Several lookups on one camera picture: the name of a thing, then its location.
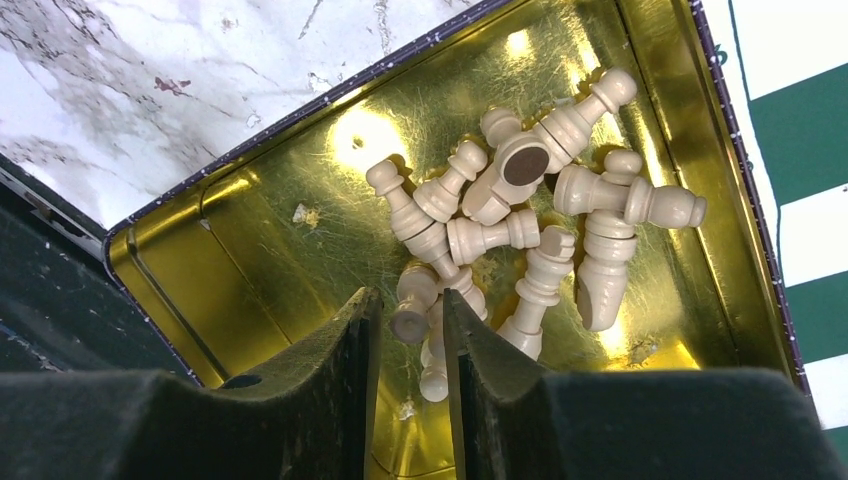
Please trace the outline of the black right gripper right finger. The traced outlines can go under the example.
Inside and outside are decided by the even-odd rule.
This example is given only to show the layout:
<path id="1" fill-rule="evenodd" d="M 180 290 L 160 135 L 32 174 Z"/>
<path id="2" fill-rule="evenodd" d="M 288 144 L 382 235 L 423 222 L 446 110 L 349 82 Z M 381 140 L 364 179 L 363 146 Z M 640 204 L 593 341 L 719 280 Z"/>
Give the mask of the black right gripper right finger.
<path id="1" fill-rule="evenodd" d="M 805 397 L 765 369 L 554 372 L 443 296 L 461 479 L 843 479 Z"/>

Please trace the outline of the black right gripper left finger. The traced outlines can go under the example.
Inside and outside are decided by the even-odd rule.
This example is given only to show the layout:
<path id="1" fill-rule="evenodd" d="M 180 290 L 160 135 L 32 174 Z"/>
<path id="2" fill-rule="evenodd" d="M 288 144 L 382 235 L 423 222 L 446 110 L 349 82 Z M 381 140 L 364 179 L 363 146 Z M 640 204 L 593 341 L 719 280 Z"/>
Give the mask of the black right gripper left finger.
<path id="1" fill-rule="evenodd" d="M 363 479 L 383 302 L 327 322 L 216 389 L 161 370 L 1 378 L 5 479 Z"/>

